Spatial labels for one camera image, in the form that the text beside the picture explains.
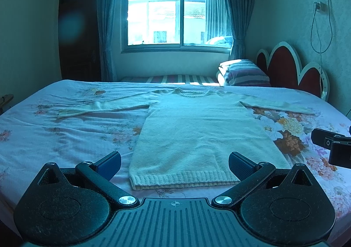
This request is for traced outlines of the dark wooden door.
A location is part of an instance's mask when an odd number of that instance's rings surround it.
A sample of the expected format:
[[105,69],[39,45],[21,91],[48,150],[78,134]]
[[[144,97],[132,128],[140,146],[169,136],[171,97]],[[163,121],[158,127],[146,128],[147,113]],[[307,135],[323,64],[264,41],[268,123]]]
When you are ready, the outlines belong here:
[[96,0],[59,0],[58,48],[61,76],[101,81]]

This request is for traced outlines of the striped folded pillow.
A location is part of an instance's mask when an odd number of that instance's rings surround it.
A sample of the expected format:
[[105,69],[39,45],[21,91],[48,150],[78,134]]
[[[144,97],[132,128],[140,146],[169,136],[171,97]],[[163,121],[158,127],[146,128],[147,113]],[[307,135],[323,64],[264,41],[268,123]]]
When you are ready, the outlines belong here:
[[217,74],[220,85],[270,87],[269,77],[249,59],[220,63]]

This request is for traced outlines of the floral light bed sheet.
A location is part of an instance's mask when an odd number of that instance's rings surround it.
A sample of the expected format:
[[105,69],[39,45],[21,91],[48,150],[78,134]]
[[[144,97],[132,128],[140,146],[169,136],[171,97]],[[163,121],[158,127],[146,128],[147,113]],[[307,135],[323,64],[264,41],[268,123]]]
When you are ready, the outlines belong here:
[[[58,119],[61,109],[107,101],[148,91],[165,90],[164,84],[88,83],[59,81],[39,90],[1,116],[1,221],[15,231],[14,209],[41,167],[55,162],[74,167],[96,161],[117,150],[122,167],[113,183],[131,191],[129,164],[146,109],[110,114],[87,114]],[[327,193],[336,211],[329,241],[342,246],[350,239],[350,170],[332,166],[328,151],[311,142],[311,130],[322,128],[348,134],[350,120],[332,105],[303,91],[272,87],[228,87],[231,93],[286,101],[306,106],[313,115],[250,109],[255,121],[290,163],[305,163]]]

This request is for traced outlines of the red white scalloped headboard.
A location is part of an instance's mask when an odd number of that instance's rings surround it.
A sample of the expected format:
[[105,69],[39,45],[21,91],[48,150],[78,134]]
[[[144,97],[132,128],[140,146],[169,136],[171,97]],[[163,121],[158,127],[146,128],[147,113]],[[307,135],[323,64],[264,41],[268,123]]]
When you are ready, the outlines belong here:
[[271,86],[305,91],[328,101],[330,82],[322,65],[310,62],[303,66],[296,49],[289,43],[278,43],[270,53],[259,50],[255,64],[269,77]]

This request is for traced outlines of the left blue curtain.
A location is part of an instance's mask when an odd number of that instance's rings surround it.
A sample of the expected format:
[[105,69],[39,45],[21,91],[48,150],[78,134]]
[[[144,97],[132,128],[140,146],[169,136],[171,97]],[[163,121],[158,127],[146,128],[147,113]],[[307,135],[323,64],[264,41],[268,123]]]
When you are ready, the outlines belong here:
[[117,0],[96,0],[98,21],[101,80],[112,82],[117,78],[112,55],[115,7]]

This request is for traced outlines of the window with grey frame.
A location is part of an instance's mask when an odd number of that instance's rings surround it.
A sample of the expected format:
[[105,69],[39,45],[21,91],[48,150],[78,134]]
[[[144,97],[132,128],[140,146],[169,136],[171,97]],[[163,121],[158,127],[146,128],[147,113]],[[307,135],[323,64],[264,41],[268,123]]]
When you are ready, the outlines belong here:
[[225,0],[123,0],[126,51],[229,51]]

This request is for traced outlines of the wall socket with plug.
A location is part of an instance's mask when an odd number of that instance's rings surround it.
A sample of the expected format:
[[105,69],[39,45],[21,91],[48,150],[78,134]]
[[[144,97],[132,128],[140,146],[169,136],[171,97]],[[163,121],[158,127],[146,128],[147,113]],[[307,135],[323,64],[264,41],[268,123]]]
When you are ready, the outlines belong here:
[[314,6],[315,12],[322,12],[322,13],[328,12],[327,4],[325,4],[321,1],[314,2],[313,6]]

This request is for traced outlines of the cream knitted sweater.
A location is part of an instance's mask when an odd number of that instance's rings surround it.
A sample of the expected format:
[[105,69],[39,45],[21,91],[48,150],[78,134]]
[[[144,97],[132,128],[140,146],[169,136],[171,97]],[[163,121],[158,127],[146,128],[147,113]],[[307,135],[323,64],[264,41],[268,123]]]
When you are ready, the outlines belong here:
[[67,107],[59,118],[148,108],[129,165],[135,191],[231,185],[236,151],[254,162],[287,169],[289,163],[249,113],[250,108],[309,114],[303,106],[223,90],[156,90]]

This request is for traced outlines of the striped mattress by window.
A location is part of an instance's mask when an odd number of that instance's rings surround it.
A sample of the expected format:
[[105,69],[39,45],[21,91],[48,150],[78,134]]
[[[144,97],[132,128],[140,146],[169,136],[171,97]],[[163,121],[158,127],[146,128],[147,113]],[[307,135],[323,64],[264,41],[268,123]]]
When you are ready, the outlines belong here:
[[191,84],[191,85],[220,85],[213,77],[201,75],[158,75],[151,77],[124,77],[125,83],[155,83],[155,84]]

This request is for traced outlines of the dark object at left edge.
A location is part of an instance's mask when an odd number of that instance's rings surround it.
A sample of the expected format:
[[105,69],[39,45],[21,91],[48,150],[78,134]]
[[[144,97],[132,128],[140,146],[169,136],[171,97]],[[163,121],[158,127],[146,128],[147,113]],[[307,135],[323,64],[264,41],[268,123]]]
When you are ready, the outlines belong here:
[[9,104],[10,101],[12,101],[14,98],[13,94],[6,94],[1,97],[0,99],[0,114],[4,113],[4,108],[7,104]]

